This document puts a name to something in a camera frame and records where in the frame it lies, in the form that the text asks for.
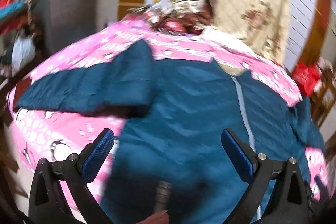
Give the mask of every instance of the pink bedsheet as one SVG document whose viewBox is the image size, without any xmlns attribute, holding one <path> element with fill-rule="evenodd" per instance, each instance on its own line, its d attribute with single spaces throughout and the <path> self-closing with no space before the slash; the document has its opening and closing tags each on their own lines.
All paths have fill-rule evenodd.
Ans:
<svg viewBox="0 0 336 224">
<path fill-rule="evenodd" d="M 270 60 L 258 55 L 232 51 L 215 42 L 197 37 L 175 37 L 153 32 L 144 22 L 139 20 L 125 20 L 115 23 L 99 33 L 70 45 L 34 69 L 30 76 L 34 82 L 44 75 L 59 70 L 89 67 L 109 62 L 114 56 L 142 38 L 152 47 L 156 60 L 175 58 L 209 62 L 214 58 L 221 64 L 251 70 L 254 79 L 262 81 L 276 91 L 289 107 L 301 100 L 295 82 L 283 68 Z M 15 89 L 8 95 L 10 106 L 14 92 Z M 78 113 L 27 111 L 24 109 L 12 113 L 12 116 L 12 132 L 16 147 L 24 164 L 32 172 L 41 157 L 45 157 L 49 161 L 64 160 L 71 153 L 79 153 L 104 128 L 112 129 L 118 136 L 126 122 L 124 119 L 114 116 L 84 117 Z M 112 162 L 112 158 L 108 157 L 95 181 L 87 185 L 98 202 L 104 190 L 104 181 L 110 173 Z M 69 205 L 76 208 L 70 192 L 63 182 L 62 187 Z"/>
</svg>

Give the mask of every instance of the red plastic bag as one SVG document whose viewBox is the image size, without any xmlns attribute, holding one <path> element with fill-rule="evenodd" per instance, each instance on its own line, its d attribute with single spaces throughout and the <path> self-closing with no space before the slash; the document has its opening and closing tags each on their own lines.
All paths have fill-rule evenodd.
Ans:
<svg viewBox="0 0 336 224">
<path fill-rule="evenodd" d="M 317 71 L 316 64 L 307 67 L 302 62 L 296 65 L 296 68 L 292 74 L 293 79 L 298 85 L 300 92 L 308 97 L 314 91 L 314 86 L 320 80 L 319 72 Z"/>
</svg>

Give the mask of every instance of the silver bolt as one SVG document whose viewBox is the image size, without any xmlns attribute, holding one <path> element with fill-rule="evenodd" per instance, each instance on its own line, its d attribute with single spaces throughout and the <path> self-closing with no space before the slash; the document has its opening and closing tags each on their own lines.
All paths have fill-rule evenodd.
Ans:
<svg viewBox="0 0 336 224">
<path fill-rule="evenodd" d="M 71 154 L 71 155 L 69 156 L 69 160 L 76 160 L 77 157 L 78 157 L 78 154 L 73 153 L 73 154 Z"/>
<path fill-rule="evenodd" d="M 295 163 L 296 163 L 296 159 L 293 158 L 293 157 L 291 157 L 291 158 L 289 158 L 289 162 L 290 162 L 291 164 L 295 164 Z"/>
<path fill-rule="evenodd" d="M 258 158 L 260 158 L 261 160 L 265 160 L 267 156 L 264 153 L 259 153 Z"/>
<path fill-rule="evenodd" d="M 41 159 L 39 160 L 39 164 L 43 164 L 43 163 L 45 163 L 46 160 L 47 160 L 46 158 L 41 158 Z"/>
</svg>

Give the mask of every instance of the bed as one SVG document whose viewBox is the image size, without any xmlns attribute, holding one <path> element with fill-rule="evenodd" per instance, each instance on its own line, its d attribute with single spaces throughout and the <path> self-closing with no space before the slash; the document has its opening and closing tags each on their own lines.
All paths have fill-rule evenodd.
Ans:
<svg viewBox="0 0 336 224">
<path fill-rule="evenodd" d="M 185 59 L 210 62 L 215 59 L 226 68 L 251 71 L 253 79 L 263 82 L 278 93 L 288 107 L 294 106 L 302 98 L 295 82 L 285 70 L 270 60 L 254 53 L 239 52 L 220 46 L 214 41 L 199 37 L 165 35 L 154 32 L 141 20 L 125 19 L 110 27 L 76 42 L 35 68 L 28 75 L 32 82 L 44 75 L 60 70 L 90 67 L 111 61 L 134 42 L 145 39 L 151 46 L 155 60 Z M 78 113 L 60 113 L 20 109 L 13 112 L 12 103 L 15 89 L 8 94 L 8 106 L 13 117 L 11 129 L 24 165 L 34 172 L 37 162 L 45 157 L 49 161 L 64 160 L 71 153 L 79 153 L 86 144 L 92 142 L 104 128 L 110 128 L 118 137 L 126 119 L 113 115 L 86 117 Z M 94 182 L 87 186 L 95 199 L 100 202 L 105 182 L 109 177 L 118 142 L 100 169 Z M 328 177 L 324 154 L 317 148 L 306 148 L 306 158 L 311 175 L 310 186 L 315 198 L 319 190 L 314 182 L 316 175 L 327 185 Z M 65 196 L 72 208 L 75 203 L 66 184 L 62 184 Z"/>
</svg>

